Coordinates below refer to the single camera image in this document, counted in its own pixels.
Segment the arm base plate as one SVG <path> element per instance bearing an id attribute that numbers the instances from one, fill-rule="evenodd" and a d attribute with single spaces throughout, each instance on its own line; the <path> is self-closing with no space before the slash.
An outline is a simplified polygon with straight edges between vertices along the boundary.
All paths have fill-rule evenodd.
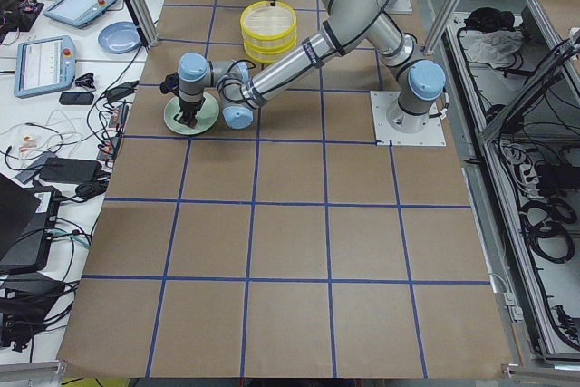
<path id="1" fill-rule="evenodd" d="M 390 0 L 387 4 L 387 12 L 394 15 L 411 15 L 411 0 Z"/>
<path id="2" fill-rule="evenodd" d="M 399 92 L 371 91 L 375 142 L 379 146 L 445 147 L 442 120 L 434 102 L 427 114 L 415 116 L 398 104 Z"/>

